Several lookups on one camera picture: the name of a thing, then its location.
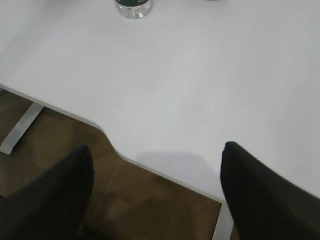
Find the metal desk leg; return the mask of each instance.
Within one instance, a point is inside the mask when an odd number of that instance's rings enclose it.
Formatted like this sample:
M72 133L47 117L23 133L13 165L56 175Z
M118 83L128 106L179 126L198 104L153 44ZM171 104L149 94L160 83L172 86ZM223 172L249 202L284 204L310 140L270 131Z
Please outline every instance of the metal desk leg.
M17 142L27 131L32 122L36 119L43 107L44 106L39 105L37 103L32 103L32 105L20 118L20 120L17 122L17 124L8 134L8 136L3 140L2 144L0 145L0 152L3 152L7 155L11 154Z
M233 227L234 220L232 219L227 203L223 202L221 204L212 240L230 240Z

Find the green bottle label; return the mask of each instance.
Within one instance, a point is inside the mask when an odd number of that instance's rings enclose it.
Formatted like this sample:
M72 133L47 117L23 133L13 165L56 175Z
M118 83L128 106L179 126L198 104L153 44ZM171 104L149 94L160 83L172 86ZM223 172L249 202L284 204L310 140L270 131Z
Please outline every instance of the green bottle label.
M116 0L116 2L123 6L134 7L145 4L148 0Z

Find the white desk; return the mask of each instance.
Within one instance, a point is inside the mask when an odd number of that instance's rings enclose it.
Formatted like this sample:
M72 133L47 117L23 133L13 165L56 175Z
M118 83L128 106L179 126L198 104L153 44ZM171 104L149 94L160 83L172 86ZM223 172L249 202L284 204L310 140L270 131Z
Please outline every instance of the white desk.
M0 88L101 129L128 161L224 200L226 141L320 197L320 2L2 0Z

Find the white tabletop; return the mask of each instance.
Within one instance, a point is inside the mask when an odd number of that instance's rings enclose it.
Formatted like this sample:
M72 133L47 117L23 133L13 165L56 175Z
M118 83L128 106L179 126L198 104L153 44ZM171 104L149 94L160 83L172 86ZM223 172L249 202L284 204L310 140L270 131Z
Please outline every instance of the white tabletop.
M213 199L227 141L320 197L320 1L0 1L0 88Z

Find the brown floor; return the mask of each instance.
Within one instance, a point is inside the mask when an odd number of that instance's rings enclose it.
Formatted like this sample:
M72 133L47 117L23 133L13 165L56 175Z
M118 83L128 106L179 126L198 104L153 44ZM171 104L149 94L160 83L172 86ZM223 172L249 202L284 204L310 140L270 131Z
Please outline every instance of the brown floor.
M30 104L0 92L0 142ZM115 240L211 240L218 202L126 162L99 130L47 108L10 156L0 153L0 195L30 183L79 144L90 146L96 170L89 226Z

